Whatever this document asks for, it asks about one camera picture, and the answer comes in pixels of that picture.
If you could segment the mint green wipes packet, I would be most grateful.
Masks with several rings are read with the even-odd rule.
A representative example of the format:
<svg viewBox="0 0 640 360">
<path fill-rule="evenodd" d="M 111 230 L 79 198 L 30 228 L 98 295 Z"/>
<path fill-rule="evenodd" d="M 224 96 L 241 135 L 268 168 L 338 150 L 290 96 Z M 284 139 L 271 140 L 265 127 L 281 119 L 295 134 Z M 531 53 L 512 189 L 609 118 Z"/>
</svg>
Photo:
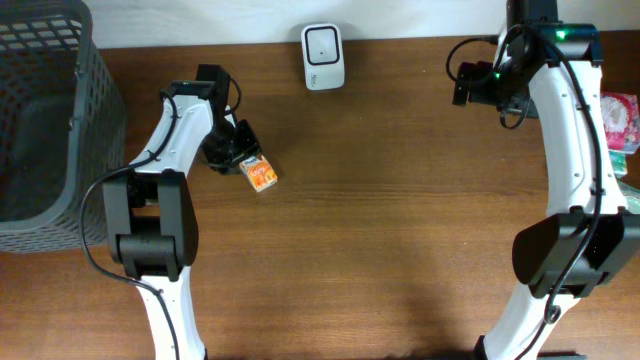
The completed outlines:
<svg viewBox="0 0 640 360">
<path fill-rule="evenodd" d="M 627 201 L 627 209 L 633 214 L 640 214 L 640 191 L 623 182 L 619 183 L 619 188 Z"/>
</svg>

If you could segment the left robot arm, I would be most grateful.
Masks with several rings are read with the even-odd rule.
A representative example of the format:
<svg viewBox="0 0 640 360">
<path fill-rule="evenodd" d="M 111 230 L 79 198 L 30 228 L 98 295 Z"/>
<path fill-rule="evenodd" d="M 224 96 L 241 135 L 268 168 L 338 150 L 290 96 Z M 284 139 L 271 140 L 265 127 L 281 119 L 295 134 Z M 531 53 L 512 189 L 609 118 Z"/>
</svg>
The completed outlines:
<svg viewBox="0 0 640 360">
<path fill-rule="evenodd" d="M 110 256 L 124 270 L 119 280 L 142 297 L 158 359 L 208 356 L 190 289 L 199 228 L 187 177 L 199 155 L 221 175 L 238 174 L 261 155 L 253 129 L 228 102 L 237 86 L 216 64 L 199 65 L 193 80 L 171 82 L 143 151 L 98 182 Z"/>
</svg>

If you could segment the red purple pad package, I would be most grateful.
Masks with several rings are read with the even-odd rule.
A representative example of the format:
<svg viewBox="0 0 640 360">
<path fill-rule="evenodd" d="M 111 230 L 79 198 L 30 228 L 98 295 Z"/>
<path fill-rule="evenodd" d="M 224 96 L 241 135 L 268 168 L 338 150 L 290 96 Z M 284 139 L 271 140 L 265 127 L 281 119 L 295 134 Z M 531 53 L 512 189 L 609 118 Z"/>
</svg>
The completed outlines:
<svg viewBox="0 0 640 360">
<path fill-rule="evenodd" d="M 639 103 L 636 95 L 604 92 L 601 109 L 611 151 L 634 154 L 639 149 Z"/>
</svg>

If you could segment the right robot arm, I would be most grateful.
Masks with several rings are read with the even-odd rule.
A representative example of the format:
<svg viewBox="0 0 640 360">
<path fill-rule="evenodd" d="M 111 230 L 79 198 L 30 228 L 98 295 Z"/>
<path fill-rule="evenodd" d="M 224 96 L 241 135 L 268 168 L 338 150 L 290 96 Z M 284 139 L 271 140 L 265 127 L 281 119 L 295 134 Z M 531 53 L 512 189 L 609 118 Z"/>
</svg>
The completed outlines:
<svg viewBox="0 0 640 360">
<path fill-rule="evenodd" d="M 488 42 L 496 48 L 493 60 L 449 72 L 453 103 L 540 122 L 548 200 L 545 218 L 514 239 L 516 286 L 472 355 L 538 359 L 562 317 L 638 252 L 639 217 L 609 157 L 596 27 L 562 21 L 553 1 L 508 0 L 504 26 Z"/>
</svg>

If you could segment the orange tissue pack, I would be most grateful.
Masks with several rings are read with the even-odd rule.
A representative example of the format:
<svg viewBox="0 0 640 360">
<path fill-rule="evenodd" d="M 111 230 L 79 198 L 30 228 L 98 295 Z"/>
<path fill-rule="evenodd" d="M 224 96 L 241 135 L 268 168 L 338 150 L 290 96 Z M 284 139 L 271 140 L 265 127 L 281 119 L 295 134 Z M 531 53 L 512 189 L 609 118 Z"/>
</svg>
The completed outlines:
<svg viewBox="0 0 640 360">
<path fill-rule="evenodd" d="M 256 192 L 262 192 L 278 181 L 274 168 L 263 154 L 250 156 L 239 167 Z"/>
</svg>

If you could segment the teal tissue pack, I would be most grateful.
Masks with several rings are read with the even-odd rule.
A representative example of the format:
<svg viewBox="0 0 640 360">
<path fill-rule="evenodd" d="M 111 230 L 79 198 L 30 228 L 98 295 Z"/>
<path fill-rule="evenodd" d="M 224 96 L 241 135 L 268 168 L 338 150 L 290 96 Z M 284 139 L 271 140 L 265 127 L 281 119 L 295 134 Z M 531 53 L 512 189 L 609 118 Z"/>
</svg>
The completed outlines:
<svg viewBox="0 0 640 360">
<path fill-rule="evenodd" d="M 609 152 L 612 169 L 617 178 L 622 178 L 628 174 L 626 154 L 618 151 Z"/>
</svg>

